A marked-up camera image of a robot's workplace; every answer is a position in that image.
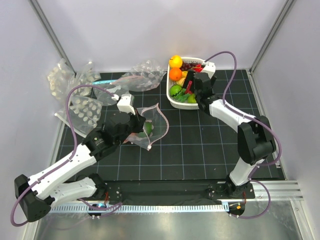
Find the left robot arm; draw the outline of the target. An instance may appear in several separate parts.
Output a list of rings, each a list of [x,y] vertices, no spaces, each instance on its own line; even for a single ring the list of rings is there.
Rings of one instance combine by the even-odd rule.
[[[98,174],[93,173],[74,183],[66,183],[66,180],[115,152],[131,134],[141,133],[145,121],[146,118],[138,111],[117,112],[100,129],[92,130],[76,150],[47,169],[30,177],[24,174],[17,176],[14,179],[16,202],[13,206],[20,206],[26,221],[32,223],[59,204],[80,198],[101,200],[107,188]]]

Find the clear zip bag pink zipper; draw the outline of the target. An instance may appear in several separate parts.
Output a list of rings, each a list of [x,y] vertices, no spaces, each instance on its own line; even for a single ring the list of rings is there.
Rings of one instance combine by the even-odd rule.
[[[169,121],[159,108],[159,104],[137,109],[138,113],[145,118],[142,132],[132,133],[125,143],[135,144],[149,151],[152,144],[163,138],[169,131]]]

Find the pink dragon fruit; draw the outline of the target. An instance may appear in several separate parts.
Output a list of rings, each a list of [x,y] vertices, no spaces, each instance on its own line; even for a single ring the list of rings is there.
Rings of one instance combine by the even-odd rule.
[[[175,96],[175,100],[180,103],[187,102],[189,104],[195,104],[195,94],[191,91],[193,82],[189,81],[186,89],[182,88],[180,92]]]

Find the dark green avocado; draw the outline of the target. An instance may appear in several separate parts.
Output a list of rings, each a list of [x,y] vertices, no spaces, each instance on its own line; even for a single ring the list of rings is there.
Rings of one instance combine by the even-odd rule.
[[[145,138],[146,136],[150,136],[153,130],[153,124],[151,122],[145,122],[143,125],[143,131],[138,133],[141,138]]]

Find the red lychee bunch with leaves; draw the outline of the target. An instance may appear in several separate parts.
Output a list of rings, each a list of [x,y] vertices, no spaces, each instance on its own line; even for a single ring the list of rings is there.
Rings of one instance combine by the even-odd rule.
[[[132,133],[128,136],[126,140],[129,142],[140,141],[141,137],[138,133]]]

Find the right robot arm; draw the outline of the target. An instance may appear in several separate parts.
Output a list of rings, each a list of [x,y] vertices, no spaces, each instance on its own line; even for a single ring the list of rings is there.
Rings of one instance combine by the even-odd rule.
[[[267,117],[247,115],[215,94],[215,81],[216,77],[210,77],[208,73],[189,70],[184,82],[195,94],[202,112],[221,120],[237,133],[239,160],[225,181],[226,194],[237,198],[248,186],[253,173],[275,152],[275,137]]]

